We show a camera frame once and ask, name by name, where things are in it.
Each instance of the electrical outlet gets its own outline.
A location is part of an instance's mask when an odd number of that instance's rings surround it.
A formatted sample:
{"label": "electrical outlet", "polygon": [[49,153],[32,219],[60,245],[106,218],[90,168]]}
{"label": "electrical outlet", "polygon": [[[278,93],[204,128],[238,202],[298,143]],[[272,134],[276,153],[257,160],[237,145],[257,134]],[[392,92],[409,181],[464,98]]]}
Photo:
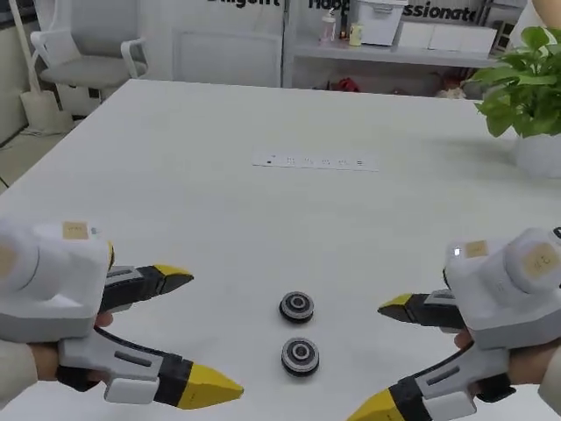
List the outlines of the electrical outlet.
{"label": "electrical outlet", "polygon": [[252,164],[257,167],[378,171],[374,164],[374,159],[370,156],[341,157],[311,154],[299,155],[296,153],[256,153],[253,155]]}

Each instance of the floor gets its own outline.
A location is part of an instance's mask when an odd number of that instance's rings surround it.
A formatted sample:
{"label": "floor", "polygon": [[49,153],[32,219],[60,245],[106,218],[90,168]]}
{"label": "floor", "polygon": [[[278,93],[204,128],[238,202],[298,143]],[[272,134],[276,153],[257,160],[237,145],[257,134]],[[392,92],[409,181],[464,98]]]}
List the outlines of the floor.
{"label": "floor", "polygon": [[[62,137],[61,135],[45,137],[18,135],[0,149],[0,177],[8,185],[12,185],[53,149]],[[6,191],[6,187],[0,181],[0,194],[4,191]]]}

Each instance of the sticker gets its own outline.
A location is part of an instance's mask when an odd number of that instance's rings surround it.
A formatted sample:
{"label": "sticker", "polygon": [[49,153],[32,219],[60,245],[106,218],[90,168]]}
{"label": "sticker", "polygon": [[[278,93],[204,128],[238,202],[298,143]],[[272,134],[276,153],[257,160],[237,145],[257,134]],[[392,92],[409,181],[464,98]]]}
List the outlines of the sticker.
{"label": "sticker", "polygon": [[551,244],[542,243],[535,246],[524,258],[522,265],[530,278],[547,275],[559,266],[561,260]]}
{"label": "sticker", "polygon": [[16,264],[16,252],[11,248],[0,246],[0,276],[8,276]]}
{"label": "sticker", "polygon": [[65,222],[62,225],[63,239],[88,239],[88,224],[85,222]]}
{"label": "sticker", "polygon": [[489,255],[486,241],[473,241],[465,245],[465,257],[473,259],[474,257],[485,257]]}

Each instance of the table surface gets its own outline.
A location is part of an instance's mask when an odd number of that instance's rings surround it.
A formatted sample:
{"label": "table surface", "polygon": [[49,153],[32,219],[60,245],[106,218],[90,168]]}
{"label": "table surface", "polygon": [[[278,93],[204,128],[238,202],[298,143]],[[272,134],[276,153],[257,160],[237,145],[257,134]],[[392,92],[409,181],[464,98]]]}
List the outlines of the table surface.
{"label": "table surface", "polygon": [[[513,139],[490,139],[467,101],[128,82],[0,196],[0,213],[88,219],[117,264],[189,268],[194,282],[118,314],[110,330],[215,367],[245,395],[186,414],[41,384],[2,419],[345,420],[454,351],[437,330],[378,316],[379,304],[442,288],[452,239],[558,225],[561,182],[512,167]],[[380,171],[258,168],[256,150],[368,153]],[[316,303],[300,328],[277,311],[291,290]],[[321,354],[306,382],[281,367],[295,336]],[[532,387],[478,406],[473,420],[557,419]]]}

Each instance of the hand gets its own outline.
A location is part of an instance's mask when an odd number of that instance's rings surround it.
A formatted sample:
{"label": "hand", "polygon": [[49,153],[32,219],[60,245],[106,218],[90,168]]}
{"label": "hand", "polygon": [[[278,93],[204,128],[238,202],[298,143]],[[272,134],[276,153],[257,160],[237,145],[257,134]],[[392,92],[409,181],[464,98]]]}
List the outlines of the hand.
{"label": "hand", "polygon": [[[96,325],[106,327],[113,323],[113,315],[111,313],[103,313],[97,316]],[[37,367],[37,376],[39,380],[44,382],[55,382],[56,371],[59,367],[59,352],[56,346],[49,345],[30,345]],[[99,381],[103,376],[99,373],[92,373],[90,380]]]}
{"label": "hand", "polygon": [[[472,342],[468,331],[462,331],[454,339],[458,348],[463,348]],[[547,367],[556,350],[561,346],[561,339],[546,345],[516,349],[510,354],[508,377],[513,385],[541,384]]]}

